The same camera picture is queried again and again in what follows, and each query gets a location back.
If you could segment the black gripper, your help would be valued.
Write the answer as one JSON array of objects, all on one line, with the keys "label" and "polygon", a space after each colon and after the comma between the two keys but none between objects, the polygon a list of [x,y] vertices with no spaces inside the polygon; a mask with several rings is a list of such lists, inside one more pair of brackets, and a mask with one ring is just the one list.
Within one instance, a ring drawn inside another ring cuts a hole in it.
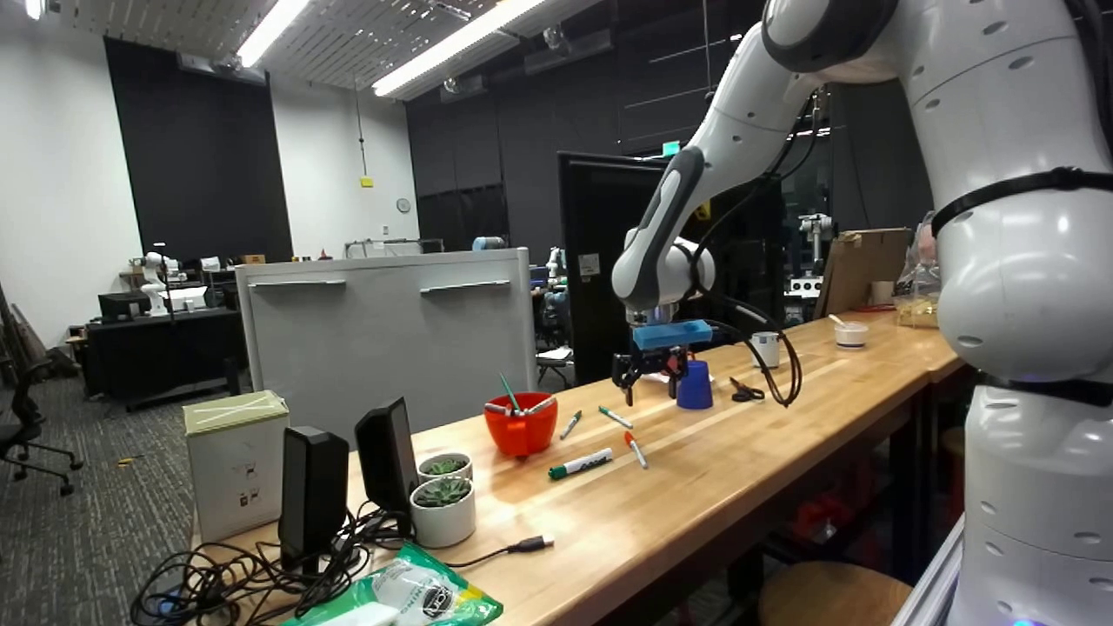
[{"label": "black gripper", "polygon": [[664,392],[674,392],[681,377],[688,373],[688,350],[667,349],[667,350],[616,350],[611,355],[611,382],[621,390],[624,401],[631,401],[631,386],[649,377],[664,386]]}]

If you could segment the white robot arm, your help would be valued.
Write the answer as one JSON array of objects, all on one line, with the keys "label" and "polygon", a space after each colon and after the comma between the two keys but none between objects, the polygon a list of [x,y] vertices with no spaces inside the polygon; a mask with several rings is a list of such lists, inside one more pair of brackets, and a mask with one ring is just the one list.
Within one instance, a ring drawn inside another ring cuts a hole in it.
[{"label": "white robot arm", "polygon": [[773,172],[823,82],[905,92],[963,420],[950,626],[1113,626],[1113,133],[1097,0],[767,0],[611,263],[636,314],[702,284],[692,209]]}]

